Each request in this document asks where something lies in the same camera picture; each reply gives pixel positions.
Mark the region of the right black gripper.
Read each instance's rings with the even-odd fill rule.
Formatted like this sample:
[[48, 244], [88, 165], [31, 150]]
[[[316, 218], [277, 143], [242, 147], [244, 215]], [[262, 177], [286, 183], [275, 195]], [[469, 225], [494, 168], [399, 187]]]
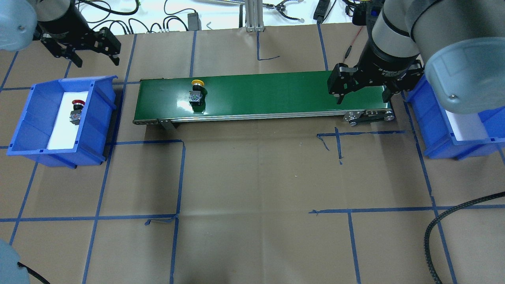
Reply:
[[368, 43], [357, 65], [335, 65], [327, 79], [327, 91], [340, 105], [350, 92], [368, 86], [384, 86], [382, 102], [389, 103], [396, 93], [413, 90], [423, 74], [424, 66], [415, 56], [392, 56], [380, 50], [375, 43]]

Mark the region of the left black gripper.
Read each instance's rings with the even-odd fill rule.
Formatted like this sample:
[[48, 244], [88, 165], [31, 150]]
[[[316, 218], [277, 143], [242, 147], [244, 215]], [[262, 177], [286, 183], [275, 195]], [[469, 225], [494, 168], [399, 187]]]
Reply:
[[76, 52], [78, 50], [91, 50], [100, 54], [105, 54], [115, 66], [119, 66], [121, 43], [112, 33], [112, 31], [103, 27], [99, 31], [85, 31], [73, 35], [70, 32], [65, 33], [64, 38], [57, 38], [48, 32], [41, 35], [42, 44], [56, 58], [66, 58], [78, 68], [81, 68], [83, 61]]

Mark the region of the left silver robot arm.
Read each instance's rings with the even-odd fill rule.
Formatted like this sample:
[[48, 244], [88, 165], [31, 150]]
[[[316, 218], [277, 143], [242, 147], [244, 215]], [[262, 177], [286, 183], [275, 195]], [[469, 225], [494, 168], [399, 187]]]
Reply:
[[120, 63], [121, 43], [109, 28], [93, 30], [73, 0], [2, 0], [0, 48], [14, 52], [39, 41], [55, 58], [82, 67], [77, 52], [91, 50]]

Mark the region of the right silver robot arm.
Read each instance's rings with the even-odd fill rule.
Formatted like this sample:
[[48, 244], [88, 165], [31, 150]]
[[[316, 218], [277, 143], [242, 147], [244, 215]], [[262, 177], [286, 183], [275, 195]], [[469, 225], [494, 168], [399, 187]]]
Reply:
[[337, 64], [327, 90], [341, 104], [346, 94], [386, 86], [383, 101], [412, 89], [425, 76], [451, 113], [504, 106], [503, 0], [347, 1], [352, 22], [368, 40], [355, 67]]

